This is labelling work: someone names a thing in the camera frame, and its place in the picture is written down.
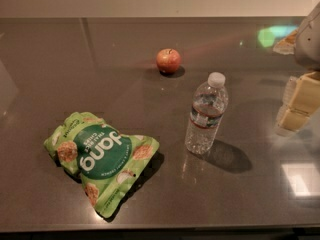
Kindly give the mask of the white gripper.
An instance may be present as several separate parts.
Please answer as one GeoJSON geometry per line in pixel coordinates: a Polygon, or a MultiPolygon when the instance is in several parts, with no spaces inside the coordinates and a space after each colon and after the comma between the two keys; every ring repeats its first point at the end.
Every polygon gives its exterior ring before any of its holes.
{"type": "Polygon", "coordinates": [[[294,56],[299,65],[315,71],[290,76],[286,83],[275,125],[275,133],[283,137],[298,132],[320,108],[320,2],[298,28],[294,56]]]}

